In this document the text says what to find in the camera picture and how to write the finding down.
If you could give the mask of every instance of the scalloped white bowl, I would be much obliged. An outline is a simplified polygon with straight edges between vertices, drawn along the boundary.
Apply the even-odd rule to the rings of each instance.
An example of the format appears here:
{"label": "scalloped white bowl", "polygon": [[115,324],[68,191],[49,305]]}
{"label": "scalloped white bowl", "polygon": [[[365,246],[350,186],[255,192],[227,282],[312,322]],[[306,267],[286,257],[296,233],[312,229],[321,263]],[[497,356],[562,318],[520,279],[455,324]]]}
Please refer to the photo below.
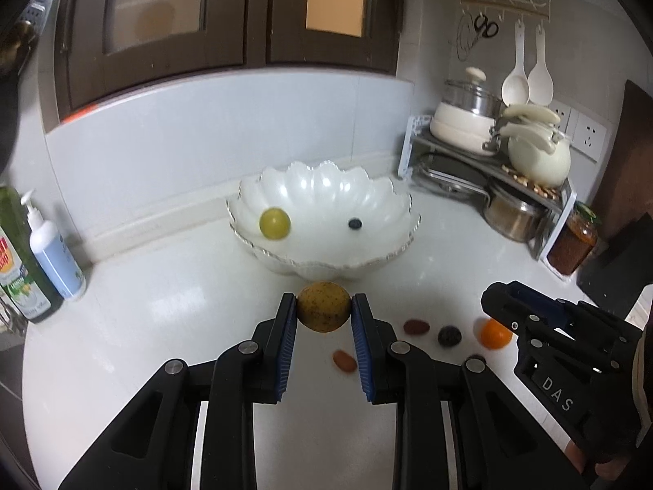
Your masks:
{"label": "scalloped white bowl", "polygon": [[[316,281],[361,278],[404,252],[420,223],[411,202],[409,193],[394,191],[390,178],[372,180],[363,168],[293,162],[285,171],[266,168],[241,181],[227,209],[231,228],[263,265]],[[260,232],[260,214],[269,207],[290,217],[291,231],[282,240]],[[354,217],[362,222],[359,230],[349,228]]]}

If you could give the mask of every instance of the blueberry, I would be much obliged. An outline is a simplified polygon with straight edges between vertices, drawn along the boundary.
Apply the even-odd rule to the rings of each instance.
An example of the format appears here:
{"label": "blueberry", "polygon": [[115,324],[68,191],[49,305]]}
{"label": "blueberry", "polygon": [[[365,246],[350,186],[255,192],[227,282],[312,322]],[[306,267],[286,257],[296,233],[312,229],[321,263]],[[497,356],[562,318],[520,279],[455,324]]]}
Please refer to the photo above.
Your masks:
{"label": "blueberry", "polygon": [[462,341],[462,333],[455,326],[445,326],[438,333],[438,342],[445,348],[451,348]]}

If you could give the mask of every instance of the green bottle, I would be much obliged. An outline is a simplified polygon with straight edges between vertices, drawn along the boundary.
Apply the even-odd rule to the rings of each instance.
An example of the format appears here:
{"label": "green bottle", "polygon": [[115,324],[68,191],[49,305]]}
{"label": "green bottle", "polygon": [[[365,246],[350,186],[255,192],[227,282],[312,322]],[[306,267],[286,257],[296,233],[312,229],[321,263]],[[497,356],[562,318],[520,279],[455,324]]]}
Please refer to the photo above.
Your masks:
{"label": "green bottle", "polygon": [[18,192],[0,186],[0,286],[15,309],[39,321],[55,312],[63,298],[38,265],[29,248],[27,211]]}

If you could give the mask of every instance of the jar of sauce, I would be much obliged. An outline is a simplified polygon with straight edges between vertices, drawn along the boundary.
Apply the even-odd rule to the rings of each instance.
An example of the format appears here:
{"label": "jar of sauce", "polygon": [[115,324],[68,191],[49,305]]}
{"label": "jar of sauce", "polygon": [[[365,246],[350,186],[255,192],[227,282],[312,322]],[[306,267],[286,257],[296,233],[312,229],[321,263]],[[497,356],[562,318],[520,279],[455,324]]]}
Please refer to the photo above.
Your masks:
{"label": "jar of sauce", "polygon": [[596,225],[599,218],[583,203],[576,203],[551,247],[546,259],[564,276],[572,274],[587,258],[598,240]]}

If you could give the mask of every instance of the bottle label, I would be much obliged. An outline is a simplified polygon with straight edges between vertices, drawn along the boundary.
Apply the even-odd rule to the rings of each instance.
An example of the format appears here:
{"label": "bottle label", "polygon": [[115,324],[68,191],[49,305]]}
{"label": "bottle label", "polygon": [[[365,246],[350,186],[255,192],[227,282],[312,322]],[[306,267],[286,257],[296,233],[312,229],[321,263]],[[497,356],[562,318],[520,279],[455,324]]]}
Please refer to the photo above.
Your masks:
{"label": "bottle label", "polygon": [[34,255],[63,298],[71,298],[82,288],[84,273],[73,259],[61,234],[50,245]]}
{"label": "bottle label", "polygon": [[23,265],[14,245],[0,228],[0,285],[28,319],[38,317],[50,309],[50,301],[40,290]]}

